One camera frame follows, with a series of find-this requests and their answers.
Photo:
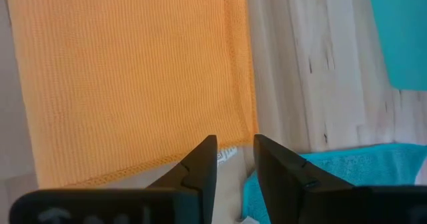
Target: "teal towel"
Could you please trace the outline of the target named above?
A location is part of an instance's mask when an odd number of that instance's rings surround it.
[[[387,144],[347,151],[302,155],[314,165],[354,185],[413,185],[427,147]],[[242,217],[270,224],[256,173],[244,186]]]
[[[371,2],[391,84],[426,91],[427,0]]]

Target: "turquoise fabric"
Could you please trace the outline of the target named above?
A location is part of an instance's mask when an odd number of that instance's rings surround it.
[[[427,90],[427,0],[371,0],[391,84]]]
[[[427,156],[427,147],[386,144],[347,151],[302,155],[314,165],[354,185],[413,185]],[[244,186],[242,217],[268,224],[266,205],[256,173]]]

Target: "wooden surface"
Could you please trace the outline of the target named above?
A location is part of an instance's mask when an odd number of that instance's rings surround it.
[[[0,4],[0,105],[8,107],[0,109],[0,163],[9,165],[0,167],[4,223],[10,204],[37,184],[7,9]],[[263,134],[302,153],[427,143],[427,94],[389,85],[370,0],[248,0],[248,6]],[[240,148],[218,169],[214,223],[240,217],[242,187],[253,163],[252,150]],[[109,187],[145,187],[171,166]],[[417,182],[427,183],[427,168]]]

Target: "orange microfiber towel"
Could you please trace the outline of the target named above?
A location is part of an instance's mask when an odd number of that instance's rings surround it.
[[[257,132],[246,0],[9,0],[39,185],[100,185]]]

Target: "black plastic part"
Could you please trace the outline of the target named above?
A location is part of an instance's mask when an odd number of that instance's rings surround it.
[[[54,189],[24,195],[9,221],[22,223],[211,223],[218,144],[208,136],[146,189]]]
[[[427,187],[354,187],[263,135],[254,155],[272,224],[427,223]]]

